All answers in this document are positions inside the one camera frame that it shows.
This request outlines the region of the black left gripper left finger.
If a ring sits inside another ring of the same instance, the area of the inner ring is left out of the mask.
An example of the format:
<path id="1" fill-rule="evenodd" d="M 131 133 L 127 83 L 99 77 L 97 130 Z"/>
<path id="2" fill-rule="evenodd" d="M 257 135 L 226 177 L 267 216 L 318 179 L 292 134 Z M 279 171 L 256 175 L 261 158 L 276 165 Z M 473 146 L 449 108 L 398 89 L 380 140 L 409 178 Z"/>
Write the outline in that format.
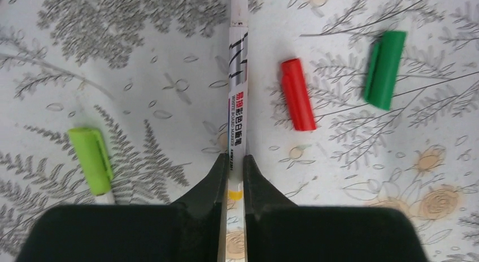
<path id="1" fill-rule="evenodd" d="M 169 205 L 46 211 L 17 261 L 224 261 L 228 156 Z"/>

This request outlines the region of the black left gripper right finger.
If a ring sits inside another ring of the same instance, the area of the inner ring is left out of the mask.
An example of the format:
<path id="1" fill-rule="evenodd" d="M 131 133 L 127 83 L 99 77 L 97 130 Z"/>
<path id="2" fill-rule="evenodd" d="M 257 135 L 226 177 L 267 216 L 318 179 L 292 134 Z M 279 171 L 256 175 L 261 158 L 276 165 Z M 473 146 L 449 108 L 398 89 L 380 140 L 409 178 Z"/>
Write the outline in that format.
<path id="1" fill-rule="evenodd" d="M 406 216 L 387 207 L 299 206 L 243 160 L 247 261 L 426 261 Z"/>

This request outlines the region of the white marker pen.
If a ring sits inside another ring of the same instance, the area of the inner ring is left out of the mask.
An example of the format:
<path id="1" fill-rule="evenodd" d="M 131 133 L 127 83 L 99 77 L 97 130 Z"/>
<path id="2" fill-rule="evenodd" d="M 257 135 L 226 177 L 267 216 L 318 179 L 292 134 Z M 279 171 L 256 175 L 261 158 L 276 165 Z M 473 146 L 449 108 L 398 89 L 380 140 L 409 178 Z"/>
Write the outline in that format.
<path id="1" fill-rule="evenodd" d="M 111 191 L 94 197 L 95 203 L 99 205 L 114 205 L 115 197 Z"/>
<path id="2" fill-rule="evenodd" d="M 228 198 L 243 198 L 243 159 L 246 156 L 247 53 L 249 0 L 230 0 L 228 62 Z"/>

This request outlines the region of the light green pen cap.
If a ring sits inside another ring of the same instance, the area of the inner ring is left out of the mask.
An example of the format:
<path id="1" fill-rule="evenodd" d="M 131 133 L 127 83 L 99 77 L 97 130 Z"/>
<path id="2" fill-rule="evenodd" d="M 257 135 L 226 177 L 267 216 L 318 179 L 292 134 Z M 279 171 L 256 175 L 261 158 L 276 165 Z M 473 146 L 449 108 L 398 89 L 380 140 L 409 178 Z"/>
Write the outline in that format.
<path id="1" fill-rule="evenodd" d="M 93 196 L 112 192 L 114 178 L 102 134 L 95 128 L 72 128 L 68 136 Z"/>

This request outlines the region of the red pen cap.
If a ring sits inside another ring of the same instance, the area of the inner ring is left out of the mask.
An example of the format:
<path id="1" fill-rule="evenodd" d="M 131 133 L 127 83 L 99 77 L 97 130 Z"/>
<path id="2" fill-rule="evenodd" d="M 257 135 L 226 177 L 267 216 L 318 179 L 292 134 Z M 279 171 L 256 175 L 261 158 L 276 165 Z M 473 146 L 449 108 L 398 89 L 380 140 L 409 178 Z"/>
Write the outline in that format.
<path id="1" fill-rule="evenodd" d="M 293 128 L 301 132 L 316 130 L 301 60 L 286 60 L 280 64 L 280 69 L 281 86 Z"/>

